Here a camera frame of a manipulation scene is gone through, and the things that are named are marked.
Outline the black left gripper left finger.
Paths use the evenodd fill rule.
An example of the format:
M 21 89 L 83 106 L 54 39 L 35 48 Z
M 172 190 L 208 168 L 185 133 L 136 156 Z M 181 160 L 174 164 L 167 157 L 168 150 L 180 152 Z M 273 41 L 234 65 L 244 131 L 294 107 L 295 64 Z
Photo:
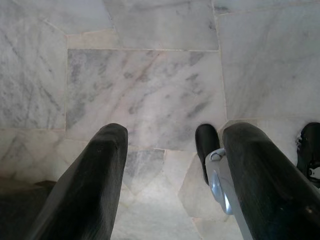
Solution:
M 109 240 L 128 153 L 128 130 L 103 126 L 55 183 L 27 240 Z

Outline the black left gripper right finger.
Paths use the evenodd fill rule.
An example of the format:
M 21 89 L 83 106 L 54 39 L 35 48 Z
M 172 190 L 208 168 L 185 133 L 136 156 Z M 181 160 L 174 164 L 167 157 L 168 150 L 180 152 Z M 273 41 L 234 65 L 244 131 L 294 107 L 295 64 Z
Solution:
M 317 240 L 320 193 L 258 127 L 222 135 L 234 190 L 254 240 Z

